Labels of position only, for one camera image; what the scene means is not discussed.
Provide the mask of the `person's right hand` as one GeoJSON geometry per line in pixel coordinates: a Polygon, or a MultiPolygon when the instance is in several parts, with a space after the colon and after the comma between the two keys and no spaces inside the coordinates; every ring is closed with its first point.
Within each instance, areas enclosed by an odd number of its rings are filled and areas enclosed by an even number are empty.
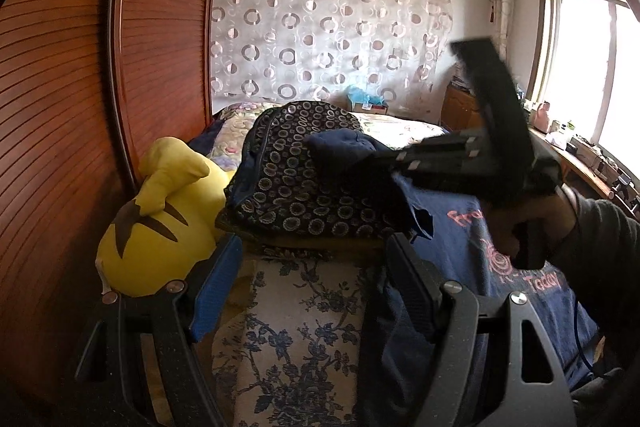
{"type": "Polygon", "coordinates": [[[518,269],[544,265],[577,221],[577,197],[566,184],[552,195],[521,199],[510,207],[481,202],[480,209],[495,248],[518,269]]]}

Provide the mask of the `grey right sleeve forearm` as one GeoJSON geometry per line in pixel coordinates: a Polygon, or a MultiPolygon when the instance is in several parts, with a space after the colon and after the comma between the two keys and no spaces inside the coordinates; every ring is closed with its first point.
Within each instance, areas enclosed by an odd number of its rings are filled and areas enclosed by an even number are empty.
{"type": "Polygon", "coordinates": [[[639,222],[605,199],[576,196],[558,267],[600,329],[609,367],[639,361],[639,222]]]}

